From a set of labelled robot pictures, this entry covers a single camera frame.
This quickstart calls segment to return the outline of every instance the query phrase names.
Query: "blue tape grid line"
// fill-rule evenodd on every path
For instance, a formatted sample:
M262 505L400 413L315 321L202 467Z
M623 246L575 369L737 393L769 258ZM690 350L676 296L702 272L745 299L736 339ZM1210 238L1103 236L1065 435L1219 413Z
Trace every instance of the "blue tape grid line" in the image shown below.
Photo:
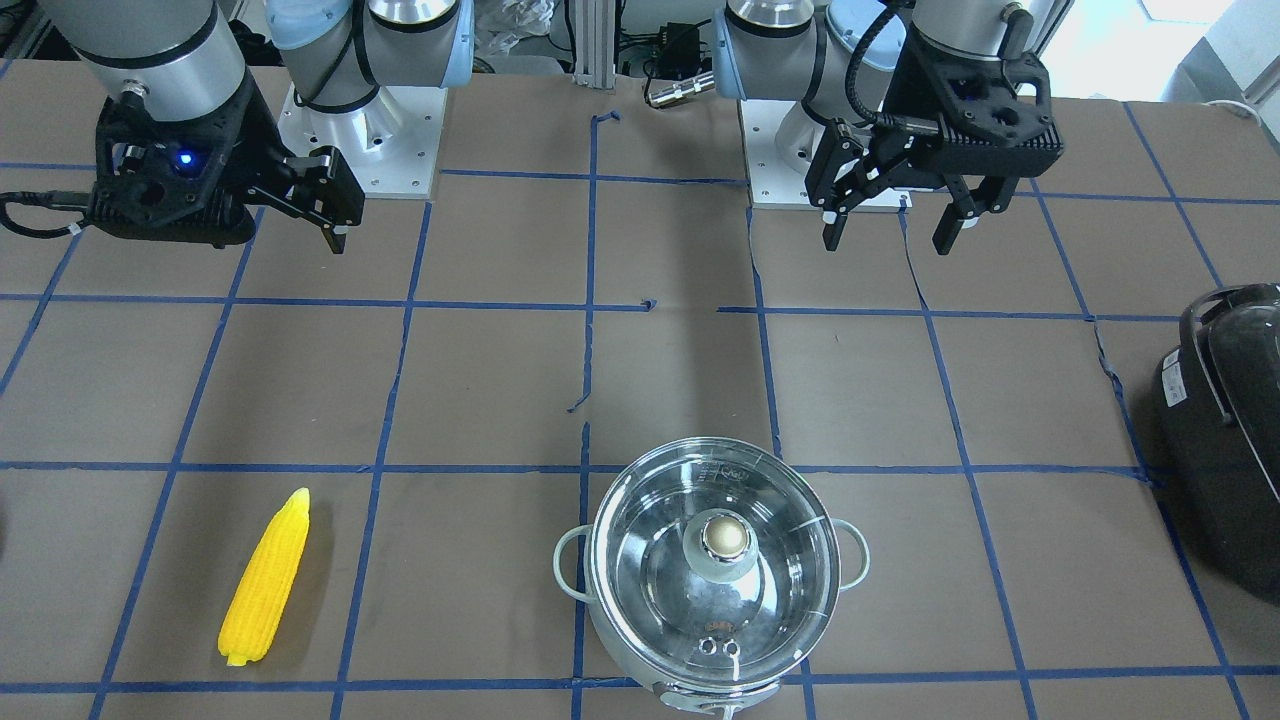
M67 272L67 265L70 264L72 255L76 254L81 237L82 236L79 233L72 237L70 242L67 245L67 251L63 252L61 260L58 261L58 268L54 269L54 274L49 278L49 284L45 286L45 292L40 296L36 311L31 314L31 320L27 322L27 331L22 334L22 340L18 342L18 348L14 350L13 357L9 359L9 365L5 366L4 375L0 375L0 397L4 397L5 391L9 389L9 383L13 380L14 373L18 372L18 364L22 363L22 356L26 355L27 348L31 347L31 341L36 337L36 329L40 328L40 320L44 319L45 310L49 307L49 299L52 297L54 291L58 288L58 282L63 279L63 273Z
M1236 676L1280 676L1280 665L1235 665ZM1032 680L1091 680L1116 678L1221 678L1217 665L1171 665L1138 667L1050 667L1027 670ZM883 685L1001 683L1018 680L1015 670L961 670L938 673L818 673L805 678L792 674L782 678L785 685ZM91 694L100 683L0 683L0 694ZM183 682L115 682L108 694L151 693L347 693L362 692L448 692L448 691L571 691L637 688L630 678L458 678L458 679L387 679L387 680L183 680Z
M387 473L387 447L392 439L392 423L396 418L396 401L399 397L401 377L404 373L404 355L408 351L410 331L413 325L413 296L422 277L422 258L426 254L426 236L431 227L431 204L422 209L422 223L417 234L417 252L413 256L413 272L410 274L408 291L404 295L404 315L401 329L399 356L396 361L396 375L387 392L387 409L383 413L383 429L378 437L378 454L374 459L372 480L369 484L369 510L365 516L365 532L360 541L360 560L356 564L356 582L351 591L351 605L347 610L347 629L342 639L342 656L338 660L338 687L333 691L332 720L342 717L344 685L351 673L351 656L356 647L356 629L360 623L360 605L365 597L365 577L369 574L369 553L374 543L374 527L378 521L378 501L381 495L383 475Z
M1226 648L1222 647L1222 639L1217 634L1217 626L1213 624L1213 616L1208 611L1208 605L1204 602L1204 594L1199 589L1199 583L1196 580L1196 574L1192 571L1192 564L1187 557L1187 551L1183 548L1183 542L1178 537L1178 528L1174 525L1174 519L1169 512L1169 506L1164 501L1158 502L1160 516L1165 521L1165 529L1169 532L1169 541L1174 546L1174 552L1178 555L1178 564L1183 569L1183 575L1187 578L1187 587L1196 600L1196 609L1199 610L1201 620L1204 623L1204 632L1208 633L1208 639L1213 644L1213 655L1217 656L1217 662L1220 665L1220 673L1226 678L1226 684L1231 689L1231 698L1235 700L1235 708L1240 712L1240 720L1251 720L1249 708L1244 703L1244 696L1240 693L1240 684L1235 680L1235 669L1231 667L1230 660L1226 657Z
M1044 217L1044 224L1048 227L1050 237L1053 238L1053 246L1057 249L1057 256L1062 260L1062 269L1066 272L1066 278L1071 283L1071 292L1075 293L1075 301L1080 305L1083 319L1089 323L1093 331L1093 337L1097 341L1098 365L1102 366L1102 372L1111 382L1111 391L1120 407L1120 419L1124 421L1125 432L1129 434L1129 445L1133 448L1134 459L1138 461L1138 468L1142 469L1138 479L1146 484L1152 484L1149 474L1147 473L1147 459L1142 451L1142 442L1138 439L1138 427L1133 421L1133 415L1129 413L1129 404L1125 400L1124 382L1120 379L1120 374L1116 372L1115 366L1107 359L1106 345L1102 341L1102 328L1098 324L1098 320L1108 320L1123 315L1098 316L1089 311L1089 304L1084 299L1084 290L1080 287L1080 282L1075 275L1075 268L1071 266L1071 259L1068 256L1066 245L1062 242L1062 236L1057 232L1057 223L1053 220L1053 213L1050 210L1048 202L1046 202L1044 195L1041 192L1039 182L1037 182L1036 178L1030 178L1030 187L1032 192L1036 195L1036 201L1039 205L1041 214ZM1170 316L1167 320L1176 323L1179 318Z
M42 296L29 292L0 293L0 300L40 300ZM128 302L128 304L166 304L166 305L223 305L225 297L207 295L84 295L63 293L49 297L50 302ZM236 297L232 305L308 305L323 307L404 307L436 310L541 310L556 313L648 313L655 302L643 301L636 305L588 305L573 302L479 302L465 300L376 300L340 297Z
M308 465L300 462L81 462L56 460L0 460L0 470L87 470L100 473L155 473L177 466L179 473L262 473L262 474L338 474L367 475L374 466L365 465ZM623 465L588 465L589 473L617 475ZM963 475L961 465L792 465L796 471L826 473L832 475ZM1030 474L1103 474L1137 478L1142 468L1123 465L970 465L979 475L1030 473ZM383 465L384 474L419 475L520 475L548 474L573 475L581 465Z
M577 474L577 524L585 525L590 515L591 495L591 424L582 423L582 450L579 457ZM586 587L586 538L577 538L577 569L573 587L581 592L590 592ZM586 647L586 605L573 602L573 693L570 698L570 719L582 720L582 687L580 683L585 674L582 669Z
M6 61L0 67L0 77L8 70L10 61ZM1142 133L1142 129L1137 124L1137 119L1133 117L1132 110L1129 110L1130 120L1138 129L1139 137L1143 141L1144 147L1156 164L1166 187L1170 191L1169 197L1143 197L1143 196L1105 196L1105 195L1085 195L1085 193L1052 193L1041 192L1038 187L1034 187L1034 192L1029 193L1036 196L1042 204L1042 209L1046 214L1046 220L1050 222L1052 227L1052 218L1050 217L1047 205L1044 205L1044 197L1068 197L1068 199L1088 199L1088 200L1128 200L1128 201L1140 201L1140 202L1175 202L1179 206L1179 211L1187 223L1188 231L1192 234L1193 242L1196 242L1197 249L1201 251L1204 259L1206 266L1210 269L1211 274L1217 279L1216 269L1213 268L1203 245L1199 241L1192 223L1181 208L1183 204L1221 204L1221 205L1280 205L1280 200L1231 200L1231 199L1201 199L1201 197L1178 197L1172 191L1164 169L1160 167L1158 160L1155 158L1149 143ZM637 182L637 183L663 183L663 184L745 184L745 181L727 179L727 178L701 178L701 179L672 179L672 178L644 178L644 177L630 177L630 176L598 176L594 168L594 143L595 137L593 132L593 173L589 176L580 174L557 174L557 173L504 173L504 172L484 172L484 170L442 170L444 174L460 174L460 176L486 176L486 177L534 177L534 178L549 178L549 179L588 179L595 182ZM47 170L93 170L92 165L69 165L69 164L44 164L44 163L0 163L0 168L14 168L14 169L47 169ZM593 229L594 229L594 201L591 204L593 211ZM1069 261L1065 255L1065 250L1061 247L1060 238L1056 237L1055 241L1059 242L1059 250L1062 254L1064 263L1066 265L1069 275L1071 275L1073 287L1076 290L1078 300L1082 305L1082 315L1075 314L1051 314L1051 313L966 313L966 311L947 311L947 310L928 310L927 307L920 311L913 310L856 310L856 309L769 309L764 307L763 292L760 290L760 282L758 273L755 274L756 283L756 306L755 307L726 307L722 311L726 313L754 313L759 318L760 332L762 332L762 357L765 364L765 382L767 393L769 396L769 409L771 409L771 429L773 430L774 438L774 451L781 456L781 438L777 429L777 415L776 415L776 398L772 387L772 368L768 350L768 337L767 337L767 322L765 315L768 314L888 314L888 315L908 315L908 316L922 316L925 319L927 325L931 331L931 340L934 342L936 360L940 365L940 373L943 375L945 389L948 393L948 405L952 411L952 421L957 432L957 446L961 448L961 457L965 465L961 466L801 466L797 468L800 471L815 473L815 471L828 471L828 473L845 473L845 474L906 474L906 473L947 473L947 474L965 474L969 477L972 483L972 491L975 493L975 501L980 502L977 497L977 486L973 477L975 474L983 473L1114 473L1126 477L1140 477L1142 468L1110 468L1110 466L1051 466L1051 465L973 465L966 460L966 452L964 451L963 436L960 436L959 419L955 414L954 402L950 398L950 387L946 380L946 369L941 357L941 348L937 345L936 333L932 328L933 316L974 316L974 318L1020 318L1020 319L1062 319L1062 320L1114 320L1114 322L1176 322L1172 316L1146 316L1146 315L1098 315L1093 316L1088 313L1084 305L1083 293L1079 292L1078 283L1075 282L1074 274L1070 270ZM187 423L184 423L183 436L179 441L179 447L184 443L186 436L189 434L191 424L193 421L196 407L198 406L200 393L202 393L204 384L207 382L207 374L211 369L214 356L216 355L216 347L220 343L223 329L225 328L225 319L230 311L230 307L237 304L279 304L279 305L372 305L372 306L403 306L406 310L404 322L404 336L402 338L401 348L401 368L403 368L403 354L404 342L407 340L411 310L413 307L458 307L458 309L509 309L509 310L563 310L563 311L646 311L649 306L595 306L591 304L589 297L585 305L567 305L567 304L490 304L490 302L435 302L435 301L412 301L406 302L399 301L380 301L380 300L324 300L324 299L239 299L236 296L238 290L239 278L242 277L244 264L248 259L248 251L252 246L246 247L244 255L241 259L241 265L237 270L236 279L233 281L232 291L228 297L154 297L154 296L58 296L54 293L58 279L61 272L65 269L68 261L70 260L72 251L78 243L78 238L73 238L64 254L61 263L55 270L54 277L50 281L49 287L46 287L45 293L6 293L0 295L0 300L38 300L37 314L33 316L32 323L28 327L28 333L24 336L23 343L19 346L19 351L15 352L15 357L6 369L5 377L0 380L0 391L12 379L13 370L17 366L17 361L20 357L20 352L26 348L26 345L31 341L31 334L33 334L36 325L38 325L38 315L42 314L44 309L51 301L95 301L95 302L204 302L204 304L223 304L224 316L223 322L219 324L219 329L215 333L214 342L211 343L210 352L206 356L205 370L201 375L201 380L197 383L197 391L193 396L192 405L188 409ZM417 274L421 266L422 246L425 243L425 227L422 237L420 238L419 256L415 261L413 270L413 284L417 282ZM398 386L399 372L397 372L397 379L393 382L392 391L388 397L388 410L384 419L384 433L379 443L379 456L380 461L375 461L375 465L380 465L380 470L371 468L369 465L285 465L285 464L183 464L179 461L180 450L175 450L174 461L169 464L163 462L42 462L42 461L0 461L0 468L28 468L28 469L61 469L61 468L83 468L83 469L96 469L96 470L168 470L165 488L161 492L161 500L157 502L157 511L154 516L151 532L148 533L148 543L143 548L143 559L140 560L138 570L134 578L134 585L131 588L131 597L127 601L125 612L122 614L122 625L118 628L115 642L113 643L111 653L109 655L108 666L114 671L114 664L119 659L120 647L123 647L124 632L127 630L128 615L132 612L132 606L137 601L137 591L141 588L142 574L145 573L145 564L148 559L151 547L154 547L155 534L159 530L159 525L163 516L163 503L172 489L172 479L177 471L186 470L209 470L209 471L297 471L297 473L374 473L376 478L381 477L381 473L397 471L397 473L572 473L579 471L580 482L582 488L580 492L580 515L585 523L586 512L586 487L589 473L617 473L621 470L620 466L591 466L589 462L589 425L584 425L584 438L582 438L582 457L579 466L557 466L557 465L389 465L385 464L385 445L389 439L390 419L393 416L394 396ZM371 537L372 521L376 514L376 496L371 493L370 498L370 515L366 523L366 544L362 547L361 560L362 564L367 566L367 542ZM1231 666L1228 664L1225 657L1225 651L1220 639L1217 638L1216 630L1212 626L1212 619L1208 615L1207 606L1204 605L1203 597L1199 593L1198 585L1196 584L1194 577L1190 573L1189 564L1185 560L1185 553L1180 543L1176 539L1176 533L1172 529L1171 520L1167 516L1167 511L1162 507L1162 514L1165 515L1166 524L1169 525L1170 536L1174 541L1175 550L1178 551L1179 559L1183 564L1184 573L1192 588L1192 593L1196 597L1197 605L1202 612L1206 621L1210 637L1213 642L1215 650L1219 653L1220 666L1175 666L1175 667L1116 667L1116 669L1059 669L1059 670L1027 670L1020 667L1015 671L975 671L975 673L905 673L905 674L847 674L847 675L815 675L804 667L804 671L799 676L788 676L785 679L787 684L801 684L806 688L806 711L809 717L814 717L814 708L812 701L810 687L813 684L861 684L861 683L927 683L927 682L980 682L980 680L1014 680L1018 679L1024 685L1024 693L1027 693L1028 708L1034 717L1034 707L1029 696L1029 688L1027 688L1028 679L1078 679L1078 678L1125 678L1125 676L1183 676L1183 675L1204 675L1204 676L1217 676L1225 675L1231 685L1233 694L1236 700L1236 705L1242 711L1242 717L1248 717L1248 712L1244 708L1243 698L1240 697L1238 684L1234 680L1236 675L1280 675L1280 666L1271 665L1248 665L1248 666ZM989 532L983 527L984 542L989 542ZM988 546L989 556L993 561L993 547ZM357 573L357 588L362 580L362 574ZM355 624L355 618L358 614L357 609L358 601L353 597L352 615L349 618L348 626L348 639L353 639L351 630ZM1010 632L1012 632L1011 618L1006 615L1006 623L1009 624ZM104 693L145 693L145 692L334 692L335 696L340 696L343 692L372 692L372 691L387 691L387 689L573 689L577 696L577 702L575 703L575 719L580 716L580 691L582 688L617 688L617 687L634 687L635 684L625 678L611 678L611 679L586 679L581 678L581 642L584 634L584 621L582 621L582 609L579 606L579 621L576 628L576 642L575 642L575 674L573 678L568 679L474 679L474 680L367 680L367 682L349 682L346 676L340 676L339 680L333 683L116 683L110 682L109 671L104 671L104 680L99 683L0 683L0 693L95 693L95 707L91 711L91 717L96 717L101 711L101 697ZM1011 641L1015 643L1015 656L1016 650L1016 637L1011 635ZM344 647L344 666L349 669L349 647ZM335 701L338 705L338 711L340 711L340 701Z
M746 206L746 249L751 258L751 284L753 292L755 293L755 307L750 310L755 313L755 319L758 329L760 333L760 363L764 372L764 400L769 409L769 437L773 442L773 455L782 460L782 429L778 425L778 393L777 386L773 383L773 355L769 352L769 323L765 313L764 302L764 283L760 279L760 268L755 263L755 243L751 237L751 220L754 219L753 209L750 205ZM809 665L809 659L805 657L800 661L800 678L804 685L804 712L805 720L818 720L818 705L813 697L813 667Z
M1192 219L1187 214L1187 208L1183 206L1183 200L1178 196L1174 190L1174 183L1169 182L1169 176L1165 173L1165 167L1160 164L1160 159L1156 158L1156 151L1151 146L1151 141L1147 140L1147 133L1142 129L1142 123L1138 122L1138 117L1133 113L1133 106L1129 102L1121 102L1124 105L1124 111L1129 115L1129 123L1133 126L1134 132L1138 133L1138 140L1142 142L1143 150L1147 151L1147 156L1151 158L1151 164L1156 167L1156 173L1160 174L1160 182L1165 183L1165 190L1169 191L1169 197L1174 201L1174 206L1178 208L1178 214L1181 215L1183 223L1187 225L1187 232L1192 236L1192 242L1196 243L1196 250L1199 251L1201 259L1204 261L1204 266L1208 269L1208 274L1213 277L1213 282L1217 287L1222 287L1222 278L1217 274L1217 268L1213 266L1213 261L1208 258L1208 251L1204 250L1204 243L1201 242L1199 233L1196 232L1196 227L1192 225Z
M262 213L260 208L257 214L253 217L255 228L262 227ZM236 266L236 275L232 278L230 288L227 291L227 299L236 297L239 291L241 281L244 278L244 268L248 266L250 255L253 252L255 238L251 238L241 252L239 264ZM133 573L133 582L129 585L129 594L125 597L124 609L120 611L120 623L115 628L115 637L111 641L111 650L108 652L106 664L102 666L102 679L99 683L97 692L93 693L93 705L90 707L88 720L99 720L102 715L102 703L106 701L108 687L115 675L115 666L120 660L120 651L124 648L124 638L129 632L129 623L133 620L133 611L138 603L138 596L142 592L142 583L146 579L147 566L151 562L151 553L155 550L156 538L160 534L160 524L164 520L164 511L169 506L169 496L173 493L174 479L178 477L178 464L182 462L182 455L187 448L187 439L191 437L191 428L196 423L196 411L200 409L200 400L205 395L205 387L209 384L209 375L214 369L214 360L218 357L218 350L221 347L223 337L227 332L227 322L230 319L233 305L228 301L223 305L221 316L218 319L218 328L214 331L214 337L209 343L209 351L205 354L205 364L200 370L200 378L196 380L196 389L191 395L191 404L187 406L187 416L183 419L182 430L178 433L178 442L173 450L173 457L169 461L169 469L165 473L164 484L160 487L160 496L156 498L156 509L151 516L151 525L147 529L146 541L142 543L142 553L138 557L137 569Z
M902 231L902 247L908 252L908 260L910 260L910 240L906 224L905 204L897 213L897 222ZM969 448L965 445L964 429L960 427L960 411L956 407L955 393L951 391L951 377L950 373L947 373L947 364L942 355L942 343L938 341L938 331L933 323L933 313L929 310L929 304L924 299L919 278L915 275L915 268L910 264L910 261L908 263L908 266L911 269L911 281L915 283L915 291L920 299L920 311L924 315L924 325L929 333L929 343L933 346L933 360L938 366L938 380L942 383L942 395L946 397L947 413L951 415L951 429L956 437L956 451L960 454L960 465L964 468L965 479L969 482L969 496L973 500L974 514L978 519L978 529L982 532L982 544L986 548L987 564L991 566L991 578L996 585L996 598L1000 601L1000 612L1005 619L1005 632L1009 635L1009 648L1014 657L1018 683L1023 691L1023 702L1027 706L1027 717L1028 720L1037 720L1039 714L1036 710L1036 698L1032 696L1030 676L1027 674L1027 662L1023 660L1021 642L1018 639L1018 628L1014 624L1014 611L1009 603L1009 594L1005 592L1005 579L1000 571L1000 559L996 555L996 542L991 534L991 524L987 520L987 510L982 503L982 492L978 488L978 478L974 473L973 462L969 459Z

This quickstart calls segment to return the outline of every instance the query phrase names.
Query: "bolt hole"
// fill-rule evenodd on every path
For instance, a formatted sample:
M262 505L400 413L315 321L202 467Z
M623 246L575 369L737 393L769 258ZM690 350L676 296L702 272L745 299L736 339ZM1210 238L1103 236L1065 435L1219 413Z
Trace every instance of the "bolt hole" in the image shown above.
M138 196L138 202L143 205L159 205L164 200L164 186L157 182L148 182Z

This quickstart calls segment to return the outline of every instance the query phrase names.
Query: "metal mounting plate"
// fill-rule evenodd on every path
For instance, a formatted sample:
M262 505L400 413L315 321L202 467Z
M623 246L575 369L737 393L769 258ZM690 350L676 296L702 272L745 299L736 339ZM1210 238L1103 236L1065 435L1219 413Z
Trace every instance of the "metal mounting plate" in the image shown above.
M739 104L742 122L742 149L751 181L751 205L774 210L814 210L804 190L804 176L791 169L778 155L773 136L791 106L791 100L744 100ZM911 206L911 193L890 188L855 208L854 213L897 213L902 201Z
M448 91L439 87L388 87L408 117L408 129L372 152L342 150L366 197L430 200L435 181L440 131ZM311 142L311 110L293 102L293 86L280 111L284 145L297 155L316 147Z

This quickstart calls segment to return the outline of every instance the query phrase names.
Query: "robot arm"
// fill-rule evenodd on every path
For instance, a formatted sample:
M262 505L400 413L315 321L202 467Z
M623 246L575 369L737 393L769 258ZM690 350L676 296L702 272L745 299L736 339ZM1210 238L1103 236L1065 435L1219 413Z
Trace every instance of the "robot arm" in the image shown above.
M833 0L815 14L808 0L735 0L717 18L716 87L797 100L822 126L805 190L823 210L828 250L849 213L881 192L947 188L952 202L933 236L945 255L1064 151L1048 72L1028 50L1060 4ZM1023 85L1034 101L1019 97ZM970 188L964 176L984 179Z
M265 204L319 225L342 252L344 231L364 209L355 176L334 147L306 158L284 147L212 0L41 4L108 92L95 137L97 178L87 193L0 200L79 210L81 227L118 237L215 247L247 242L246 205ZM0 222L23 234L59 232L17 225L3 204Z

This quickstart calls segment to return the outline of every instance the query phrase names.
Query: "metal connector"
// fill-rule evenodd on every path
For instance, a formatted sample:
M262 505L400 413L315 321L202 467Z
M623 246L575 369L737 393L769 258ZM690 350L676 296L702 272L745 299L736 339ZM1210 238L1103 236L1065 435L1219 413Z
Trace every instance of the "metal connector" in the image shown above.
M671 87L664 87L649 94L649 105L653 108L669 108L677 105L694 95L716 90L716 74L705 72L689 79L682 79Z

